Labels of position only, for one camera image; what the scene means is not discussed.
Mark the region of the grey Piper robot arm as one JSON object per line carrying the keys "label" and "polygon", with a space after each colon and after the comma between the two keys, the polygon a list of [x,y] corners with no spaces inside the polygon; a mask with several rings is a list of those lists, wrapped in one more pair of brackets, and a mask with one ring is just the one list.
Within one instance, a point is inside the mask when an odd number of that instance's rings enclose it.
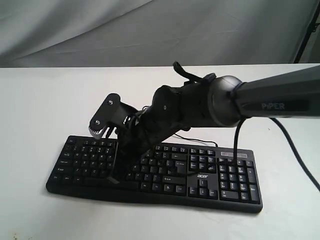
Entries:
{"label": "grey Piper robot arm", "polygon": [[318,118],[320,68],[318,66],[251,82],[214,73],[204,77],[174,70],[186,78],[181,87],[163,85],[145,110],[120,103],[111,123],[118,149],[109,175],[118,183],[131,165],[151,147],[176,132],[191,128],[239,128],[246,119]]}

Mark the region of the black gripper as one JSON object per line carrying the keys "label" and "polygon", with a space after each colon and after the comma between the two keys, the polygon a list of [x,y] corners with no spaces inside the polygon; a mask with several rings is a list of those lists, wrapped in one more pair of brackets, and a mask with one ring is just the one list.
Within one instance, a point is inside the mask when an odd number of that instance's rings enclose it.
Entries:
{"label": "black gripper", "polygon": [[130,113],[124,127],[117,130],[114,159],[107,179],[117,185],[125,181],[133,165],[140,162],[140,156],[153,146],[168,139],[179,131],[189,131],[181,123],[170,123],[154,119],[146,110]]}

